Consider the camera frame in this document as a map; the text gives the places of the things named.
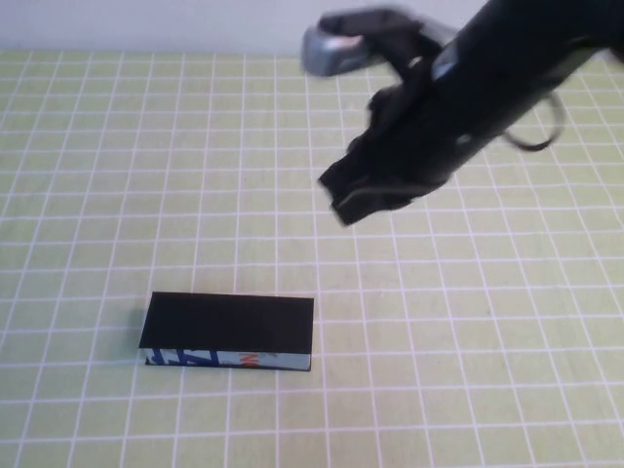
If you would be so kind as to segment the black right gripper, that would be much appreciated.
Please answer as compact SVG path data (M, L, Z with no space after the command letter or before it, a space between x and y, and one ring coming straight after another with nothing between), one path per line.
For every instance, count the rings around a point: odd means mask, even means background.
M459 169L459 89L453 80L404 82L376 92L368 128L349 160L318 178L345 226L390 212L443 186Z

